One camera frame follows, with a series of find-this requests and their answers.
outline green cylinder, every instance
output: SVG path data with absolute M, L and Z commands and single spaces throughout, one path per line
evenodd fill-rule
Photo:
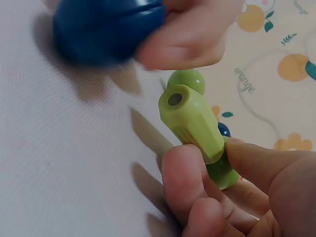
M 159 99 L 161 120 L 183 144 L 200 148 L 205 164 L 216 163 L 224 153 L 218 122 L 201 94 L 186 85 L 168 88 Z

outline blue ball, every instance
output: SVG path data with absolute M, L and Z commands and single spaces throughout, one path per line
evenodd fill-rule
M 228 127 L 225 124 L 219 122 L 218 129 L 222 136 L 231 137 L 231 132 L 229 131 Z
M 54 41 L 72 63 L 116 66 L 130 60 L 164 20 L 162 0 L 61 0 Z

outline green connector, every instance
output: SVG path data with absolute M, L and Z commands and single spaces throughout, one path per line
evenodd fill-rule
M 183 144 L 200 148 L 205 164 L 219 161 L 224 139 L 218 122 L 203 96 L 186 85 L 168 88 L 159 99 L 161 120 Z
M 225 143 L 229 140 L 228 137 L 223 136 L 223 138 Z M 206 169 L 210 179 L 221 190 L 231 187 L 240 179 L 240 175 L 229 164 L 226 152 L 223 153 L 218 162 L 207 164 Z

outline green plastic toy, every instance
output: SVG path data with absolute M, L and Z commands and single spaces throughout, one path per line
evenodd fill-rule
M 221 190 L 226 189 L 240 176 L 230 166 L 225 152 L 228 137 L 221 135 L 218 121 L 200 93 L 205 88 L 189 87 L 195 85 L 187 81 L 196 79 L 190 77 L 192 74 L 192 70 L 177 71 L 171 76 L 168 89 L 159 99 L 160 118 L 183 144 L 199 147 L 209 177 Z
M 186 85 L 201 95 L 205 92 L 205 80 L 196 70 L 175 71 L 168 80 L 167 88 L 174 85 Z

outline fingernail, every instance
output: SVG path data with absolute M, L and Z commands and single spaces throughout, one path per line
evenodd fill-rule
M 236 143 L 245 143 L 244 141 L 238 139 L 238 138 L 235 138 L 235 137 L 232 137 L 231 139 L 229 139 L 231 142 L 236 142 Z

